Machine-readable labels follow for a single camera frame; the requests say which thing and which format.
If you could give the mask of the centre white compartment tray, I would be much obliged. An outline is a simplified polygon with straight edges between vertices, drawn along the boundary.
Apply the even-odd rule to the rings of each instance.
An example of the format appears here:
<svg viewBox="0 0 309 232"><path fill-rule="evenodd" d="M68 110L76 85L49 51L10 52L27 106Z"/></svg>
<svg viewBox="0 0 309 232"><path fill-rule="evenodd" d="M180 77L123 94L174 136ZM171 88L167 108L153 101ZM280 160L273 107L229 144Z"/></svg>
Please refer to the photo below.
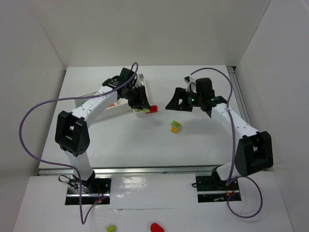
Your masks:
<svg viewBox="0 0 309 232"><path fill-rule="evenodd" d="M140 95L138 106L133 109L135 114L148 114L151 112L151 103L149 100L149 94L146 86L146 81L143 74L137 74L136 82L133 87Z"/></svg>

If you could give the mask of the left white compartment tray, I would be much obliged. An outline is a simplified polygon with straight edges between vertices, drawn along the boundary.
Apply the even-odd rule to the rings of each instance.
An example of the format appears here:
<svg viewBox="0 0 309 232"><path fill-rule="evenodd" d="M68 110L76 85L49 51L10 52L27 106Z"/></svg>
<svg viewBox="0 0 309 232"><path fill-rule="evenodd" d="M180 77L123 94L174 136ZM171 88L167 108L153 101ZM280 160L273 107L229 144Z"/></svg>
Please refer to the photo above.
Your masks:
<svg viewBox="0 0 309 232"><path fill-rule="evenodd" d="M102 120L111 116L116 116L132 109L128 105L128 100L116 100L115 93L87 99L75 99L75 109L71 112L74 116L84 117L87 122Z"/></svg>

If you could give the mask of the front aluminium rail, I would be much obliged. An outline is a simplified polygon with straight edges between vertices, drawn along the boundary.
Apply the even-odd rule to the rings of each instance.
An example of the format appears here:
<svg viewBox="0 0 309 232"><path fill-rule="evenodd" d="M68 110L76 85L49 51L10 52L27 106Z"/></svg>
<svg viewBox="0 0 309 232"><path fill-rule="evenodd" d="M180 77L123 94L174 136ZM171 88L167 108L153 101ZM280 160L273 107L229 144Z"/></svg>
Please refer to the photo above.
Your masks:
<svg viewBox="0 0 309 232"><path fill-rule="evenodd" d="M167 174L167 173L199 173L211 172L217 165L198 166L158 166L158 167L125 167L125 168L94 168L96 174ZM39 169L38 175L71 174L69 169Z"/></svg>

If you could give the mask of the lime and yellow lego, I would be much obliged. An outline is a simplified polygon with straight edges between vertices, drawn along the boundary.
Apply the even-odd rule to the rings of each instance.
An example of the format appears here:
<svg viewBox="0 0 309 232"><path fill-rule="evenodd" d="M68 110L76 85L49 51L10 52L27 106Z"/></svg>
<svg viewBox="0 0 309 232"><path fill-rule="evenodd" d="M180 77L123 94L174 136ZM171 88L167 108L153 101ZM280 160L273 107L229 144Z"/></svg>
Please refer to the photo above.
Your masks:
<svg viewBox="0 0 309 232"><path fill-rule="evenodd" d="M182 127L181 123L175 120L171 122L171 132L173 132L174 134L177 134L181 127Z"/></svg>

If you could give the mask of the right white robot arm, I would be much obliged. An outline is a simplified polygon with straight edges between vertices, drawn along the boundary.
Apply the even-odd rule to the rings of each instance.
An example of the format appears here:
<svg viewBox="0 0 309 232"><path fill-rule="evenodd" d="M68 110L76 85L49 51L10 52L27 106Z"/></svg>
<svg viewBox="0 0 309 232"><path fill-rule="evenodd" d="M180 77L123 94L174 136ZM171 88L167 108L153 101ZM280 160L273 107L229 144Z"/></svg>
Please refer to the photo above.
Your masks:
<svg viewBox="0 0 309 232"><path fill-rule="evenodd" d="M234 160L212 170L210 183L222 190L228 179L264 171L273 166L272 139L268 132L250 126L227 105L227 100L216 96L209 78L194 80L185 77L187 88L176 88L165 109L191 112L198 107L215 119L232 136Z"/></svg>

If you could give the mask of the lime lego foreground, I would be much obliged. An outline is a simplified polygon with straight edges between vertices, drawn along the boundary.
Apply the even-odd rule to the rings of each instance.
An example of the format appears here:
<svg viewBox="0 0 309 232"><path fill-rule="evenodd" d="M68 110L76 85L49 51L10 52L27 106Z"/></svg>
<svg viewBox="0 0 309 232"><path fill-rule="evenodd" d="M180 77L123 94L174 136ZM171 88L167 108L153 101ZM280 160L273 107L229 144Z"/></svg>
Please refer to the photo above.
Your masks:
<svg viewBox="0 0 309 232"><path fill-rule="evenodd" d="M110 225L106 228L107 232L116 232L116 226L115 225Z"/></svg>

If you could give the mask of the lime and red lego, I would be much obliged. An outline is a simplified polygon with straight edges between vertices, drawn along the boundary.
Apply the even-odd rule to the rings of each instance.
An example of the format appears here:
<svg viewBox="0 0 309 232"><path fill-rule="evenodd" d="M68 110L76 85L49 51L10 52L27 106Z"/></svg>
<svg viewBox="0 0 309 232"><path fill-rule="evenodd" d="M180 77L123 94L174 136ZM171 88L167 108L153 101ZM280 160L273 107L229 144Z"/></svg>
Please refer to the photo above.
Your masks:
<svg viewBox="0 0 309 232"><path fill-rule="evenodd" d="M149 109L146 109L146 108L143 109L143 112L146 113L146 114L157 113L157 111L158 111L157 105L152 105L152 106L150 106Z"/></svg>

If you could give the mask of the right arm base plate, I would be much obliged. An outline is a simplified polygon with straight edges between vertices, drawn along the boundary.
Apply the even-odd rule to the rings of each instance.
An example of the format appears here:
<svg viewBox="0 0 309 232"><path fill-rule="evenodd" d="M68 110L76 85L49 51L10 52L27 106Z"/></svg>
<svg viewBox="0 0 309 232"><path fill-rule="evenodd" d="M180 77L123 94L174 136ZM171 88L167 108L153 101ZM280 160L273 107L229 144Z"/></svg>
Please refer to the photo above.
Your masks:
<svg viewBox="0 0 309 232"><path fill-rule="evenodd" d="M241 201L239 184L234 181L229 186L225 181L214 184L210 176L196 176L196 181L191 184L197 190L197 200L199 203L216 203L230 201Z"/></svg>

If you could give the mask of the white compartment tray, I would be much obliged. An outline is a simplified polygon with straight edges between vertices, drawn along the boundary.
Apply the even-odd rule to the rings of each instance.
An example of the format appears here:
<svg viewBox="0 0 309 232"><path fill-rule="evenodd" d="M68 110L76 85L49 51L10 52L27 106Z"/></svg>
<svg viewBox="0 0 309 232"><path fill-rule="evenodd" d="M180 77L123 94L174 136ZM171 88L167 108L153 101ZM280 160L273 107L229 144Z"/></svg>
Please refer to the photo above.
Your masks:
<svg viewBox="0 0 309 232"><path fill-rule="evenodd" d="M128 105L128 100L116 100L115 93L87 99L75 99L75 109L71 112L74 116L84 117L87 122L102 120L111 116L116 116L132 109Z"/></svg>
<svg viewBox="0 0 309 232"><path fill-rule="evenodd" d="M148 114L151 112L151 103L149 100L149 94L146 86L146 81L143 74L137 74L136 82L133 87L140 95L138 106L133 109L135 114Z"/></svg>

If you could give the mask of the red oval lego foreground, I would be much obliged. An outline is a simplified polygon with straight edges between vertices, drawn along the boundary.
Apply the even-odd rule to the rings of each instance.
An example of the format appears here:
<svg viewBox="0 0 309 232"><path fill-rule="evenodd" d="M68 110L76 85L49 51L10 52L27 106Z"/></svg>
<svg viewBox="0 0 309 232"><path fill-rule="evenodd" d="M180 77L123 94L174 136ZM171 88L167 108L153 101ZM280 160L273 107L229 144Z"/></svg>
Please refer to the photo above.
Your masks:
<svg viewBox="0 0 309 232"><path fill-rule="evenodd" d="M164 228L157 223L152 223L150 226L151 232L165 232Z"/></svg>

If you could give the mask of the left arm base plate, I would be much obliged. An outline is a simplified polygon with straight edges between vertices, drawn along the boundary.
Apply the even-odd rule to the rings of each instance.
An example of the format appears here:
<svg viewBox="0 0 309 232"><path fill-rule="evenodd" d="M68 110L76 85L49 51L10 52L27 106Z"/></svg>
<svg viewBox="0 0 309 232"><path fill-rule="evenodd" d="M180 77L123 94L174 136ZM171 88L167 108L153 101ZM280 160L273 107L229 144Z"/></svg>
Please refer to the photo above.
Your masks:
<svg viewBox="0 0 309 232"><path fill-rule="evenodd" d="M65 205L78 205L79 181L73 176L65 175L60 175L58 180L68 185ZM97 204L110 204L111 183L111 178L95 178L91 186L82 185L82 205L92 205L96 201L98 201Z"/></svg>

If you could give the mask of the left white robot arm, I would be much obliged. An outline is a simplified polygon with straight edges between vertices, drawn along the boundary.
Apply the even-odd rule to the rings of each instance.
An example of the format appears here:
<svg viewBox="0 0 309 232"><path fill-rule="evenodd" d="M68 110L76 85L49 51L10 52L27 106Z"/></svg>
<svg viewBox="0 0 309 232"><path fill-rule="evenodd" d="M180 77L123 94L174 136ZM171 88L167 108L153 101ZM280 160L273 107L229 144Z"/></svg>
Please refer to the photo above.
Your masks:
<svg viewBox="0 0 309 232"><path fill-rule="evenodd" d="M96 182L87 155L91 124L109 105L121 98L126 99L132 109L150 108L144 85L124 87L107 94L111 90L111 87L103 86L81 106L70 112L62 111L57 117L55 141L67 155L70 165L75 167L73 176L89 190L93 189Z"/></svg>

